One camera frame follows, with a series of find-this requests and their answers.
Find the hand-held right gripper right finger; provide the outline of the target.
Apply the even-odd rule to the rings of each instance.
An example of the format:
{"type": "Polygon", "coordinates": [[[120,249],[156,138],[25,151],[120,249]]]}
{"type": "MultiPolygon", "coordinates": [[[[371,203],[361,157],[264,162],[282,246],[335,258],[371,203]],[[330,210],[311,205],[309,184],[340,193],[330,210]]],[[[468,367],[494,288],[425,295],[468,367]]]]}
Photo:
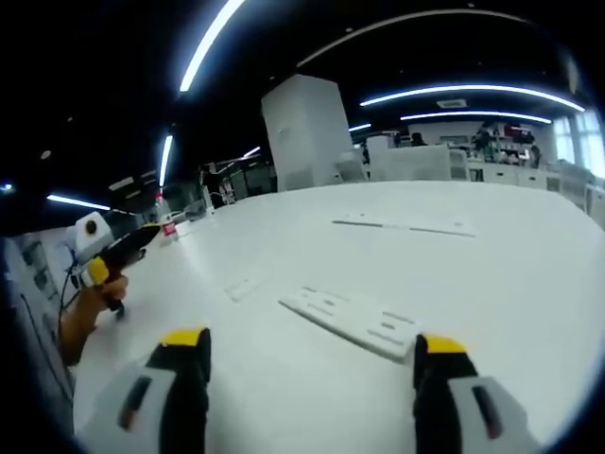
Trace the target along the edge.
{"type": "Polygon", "coordinates": [[[522,405],[480,375],[459,342],[416,337],[413,417],[418,453],[539,453],[522,405]]]}

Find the person's left hand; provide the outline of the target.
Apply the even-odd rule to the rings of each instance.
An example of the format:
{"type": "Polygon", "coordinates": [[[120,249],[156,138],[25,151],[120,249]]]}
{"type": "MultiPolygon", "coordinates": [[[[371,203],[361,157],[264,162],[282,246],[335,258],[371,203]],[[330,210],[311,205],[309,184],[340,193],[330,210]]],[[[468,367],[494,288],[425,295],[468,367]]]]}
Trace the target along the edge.
{"type": "Polygon", "coordinates": [[[122,303],[127,291],[129,280],[119,274],[118,278],[101,286],[84,288],[79,295],[78,316],[80,324],[88,330],[95,327],[95,321],[100,312],[110,310],[117,320],[125,316],[122,303]]]}

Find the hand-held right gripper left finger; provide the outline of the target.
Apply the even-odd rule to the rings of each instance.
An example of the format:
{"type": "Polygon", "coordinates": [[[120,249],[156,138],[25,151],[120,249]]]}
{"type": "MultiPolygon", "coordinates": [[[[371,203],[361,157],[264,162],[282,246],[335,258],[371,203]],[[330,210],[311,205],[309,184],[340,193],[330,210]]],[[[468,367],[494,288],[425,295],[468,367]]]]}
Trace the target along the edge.
{"type": "Polygon", "coordinates": [[[117,374],[78,432],[87,453],[203,453],[211,330],[177,329],[117,374]]]}

